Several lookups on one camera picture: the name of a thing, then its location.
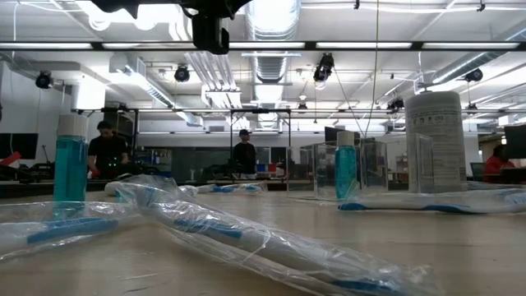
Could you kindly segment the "clear acrylic organizer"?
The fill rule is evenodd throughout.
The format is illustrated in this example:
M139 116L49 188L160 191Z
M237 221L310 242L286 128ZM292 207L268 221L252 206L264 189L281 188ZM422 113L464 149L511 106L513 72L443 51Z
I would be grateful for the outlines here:
M417 137L417 157L432 151L431 139ZM406 136L381 136L363 138L354 133L357 152L359 189L351 196L409 190L408 154ZM313 189L287 191L296 199L341 202L335 192L335 152L337 142L306 146L290 146L285 161L279 166L284 171L284 180L308 180ZM433 189L431 169L418 166L419 191L428 193Z

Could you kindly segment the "red flat object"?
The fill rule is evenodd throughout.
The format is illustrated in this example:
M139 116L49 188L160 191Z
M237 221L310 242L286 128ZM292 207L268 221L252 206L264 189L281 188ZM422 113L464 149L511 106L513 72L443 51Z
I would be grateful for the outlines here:
M21 158L21 154L16 151L13 154L9 155L7 158L0 160L0 165L10 166L11 164L17 162Z

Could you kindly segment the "black background workstation frame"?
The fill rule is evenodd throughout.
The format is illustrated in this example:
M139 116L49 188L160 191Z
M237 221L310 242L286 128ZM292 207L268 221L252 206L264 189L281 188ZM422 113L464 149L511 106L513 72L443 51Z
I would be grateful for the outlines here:
M229 144L230 144L230 150L233 149L233 131L234 126L241 120L241 118L246 117L247 114L270 114L274 113L277 117L280 116L280 114L285 114L285 122L288 124L288 147L292 145L292 109L263 109L263 108L255 108L255 109L178 109L178 108L171 108L171 109L129 109L124 107L119 108L101 108L101 109L71 109L72 112L78 113L78 114L84 114L88 117L91 116L93 113L133 113L132 122L133 122L133 128L132 128L132 135L131 135L131 158L133 160L136 159L136 152L139 145L139 135L176 135L176 134L185 134L185 132L176 132L176 131L167 131L167 132L142 132L141 131L141 115L142 114L170 114L174 116L178 116L181 119L184 119L185 122L189 119L191 119L191 116L203 116L204 114L214 114L214 115L220 115L221 117L225 117L228 119L228 134L229 134Z

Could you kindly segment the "black monitor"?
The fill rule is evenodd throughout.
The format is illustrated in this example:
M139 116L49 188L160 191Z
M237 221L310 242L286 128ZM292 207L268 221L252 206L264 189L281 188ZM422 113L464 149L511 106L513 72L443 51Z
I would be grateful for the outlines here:
M334 144L337 141L337 135L339 132L344 132L344 129L325 127L325 142Z
M526 124L506 126L506 155L510 159L526 159Z
M0 160L18 152L23 160L36 157L38 133L0 133Z

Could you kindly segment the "white wrapped cup stack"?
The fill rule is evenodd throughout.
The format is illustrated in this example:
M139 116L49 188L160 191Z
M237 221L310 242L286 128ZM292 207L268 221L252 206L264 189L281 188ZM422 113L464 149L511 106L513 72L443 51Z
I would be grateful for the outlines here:
M432 192L467 189L464 130L459 94L422 92L404 101L409 190L418 192L418 166L432 170ZM417 137L431 139L432 151L417 157Z

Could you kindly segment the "black metal table frame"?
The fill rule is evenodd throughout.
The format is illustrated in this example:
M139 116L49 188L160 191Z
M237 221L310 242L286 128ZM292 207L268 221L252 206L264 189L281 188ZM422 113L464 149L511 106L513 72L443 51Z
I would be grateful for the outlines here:
M308 180L283 180L271 179L262 180L267 184L270 191L290 191L293 189L305 190L313 189L313 183ZM205 186L205 185L231 185L237 183L258 183L258 180L236 180L234 182L228 180L208 181L206 183L182 183L182 185ZM53 183L19 183L15 181L0 181L0 199L5 198L19 198L19 197L36 197L47 196L53 194Z

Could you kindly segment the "black overhead crossbar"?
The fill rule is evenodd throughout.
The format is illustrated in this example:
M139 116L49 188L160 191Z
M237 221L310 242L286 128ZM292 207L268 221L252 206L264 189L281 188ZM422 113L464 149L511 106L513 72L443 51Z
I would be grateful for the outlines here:
M387 51L387 52L526 52L526 41L511 42L360 42L360 41L239 41L231 51ZM188 41L162 42L23 42L0 41L0 51L197 51Z

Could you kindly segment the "silver ventilation duct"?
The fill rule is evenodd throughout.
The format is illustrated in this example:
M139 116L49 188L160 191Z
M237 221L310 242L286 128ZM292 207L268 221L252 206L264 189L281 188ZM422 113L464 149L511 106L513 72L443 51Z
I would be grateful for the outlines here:
M301 0L252 0L246 5L249 39L267 42L295 39L300 11ZM288 52L256 52L251 58L253 94L259 108L279 107L288 65Z

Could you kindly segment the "person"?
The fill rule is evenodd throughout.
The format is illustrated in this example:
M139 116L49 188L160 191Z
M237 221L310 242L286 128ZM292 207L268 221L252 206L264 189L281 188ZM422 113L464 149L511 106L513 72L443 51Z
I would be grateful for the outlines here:
M240 142L233 148L233 158L242 166L240 178L256 178L256 148L250 142L250 132L242 129L238 133Z
M108 121L97 125L99 136L92 139L88 149L88 168L93 178L113 179L129 162L127 142L113 131Z
M485 163L483 181L485 183L506 183L502 169L514 168L514 164L505 155L505 145L498 145L493 149L492 156Z

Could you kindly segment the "white ceiling pipe bundle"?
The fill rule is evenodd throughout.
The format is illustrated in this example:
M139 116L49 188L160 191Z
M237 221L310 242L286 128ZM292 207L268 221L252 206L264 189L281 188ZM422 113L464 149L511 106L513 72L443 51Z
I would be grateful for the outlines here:
M225 54L212 54L204 50L203 50L203 54L205 55L203 58L200 58L200 57L194 58L193 56L190 55L187 58L187 60L191 64L195 74L199 76L201 82L204 84L207 90L212 90L212 91L223 90L223 86L224 86L224 82L226 82L226 78L224 77L222 80L220 80L217 77L215 67L213 63L210 61L210 59L213 58L214 56L221 56Z

